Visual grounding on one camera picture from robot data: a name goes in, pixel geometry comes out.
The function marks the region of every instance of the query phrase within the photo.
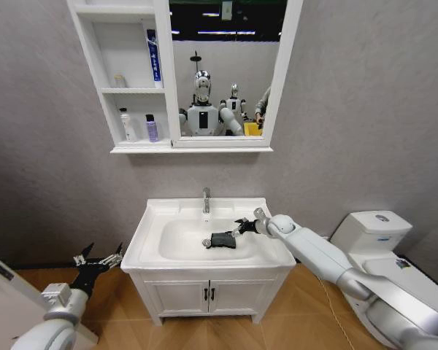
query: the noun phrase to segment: wooden floor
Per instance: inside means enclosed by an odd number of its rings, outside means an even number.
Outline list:
[[[37,289],[70,282],[75,269],[21,270]],[[355,349],[385,349],[358,321],[340,291],[325,283],[336,315]],[[289,274],[261,324],[249,316],[166,319],[153,326],[128,275],[119,268],[100,275],[82,323],[99,335],[100,350],[132,349],[350,349],[320,282],[302,265]]]

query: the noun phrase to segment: chrome faucet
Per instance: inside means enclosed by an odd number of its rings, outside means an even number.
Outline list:
[[[209,187],[205,187],[203,189],[203,200],[204,200],[203,214],[210,213],[210,198],[211,198],[211,190]]]

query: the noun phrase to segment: cabinet door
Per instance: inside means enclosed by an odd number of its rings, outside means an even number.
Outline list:
[[[146,285],[159,316],[207,314],[209,281],[148,281]]]
[[[251,315],[261,310],[273,280],[211,281],[210,314]]]

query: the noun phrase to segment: person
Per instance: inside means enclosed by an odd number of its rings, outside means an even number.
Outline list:
[[[269,92],[271,91],[271,87],[268,87],[264,92],[263,97],[255,106],[255,121],[259,125],[261,129],[264,123],[264,115],[266,114],[266,108],[268,107],[269,100]]]

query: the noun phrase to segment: sink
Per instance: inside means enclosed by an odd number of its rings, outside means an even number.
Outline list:
[[[206,249],[211,233],[232,230],[234,221],[254,220],[261,207],[271,216],[264,198],[211,198],[203,214],[202,198],[150,199],[122,262],[125,271],[157,268],[220,268],[293,266],[283,243],[256,233],[236,237],[236,249]]]

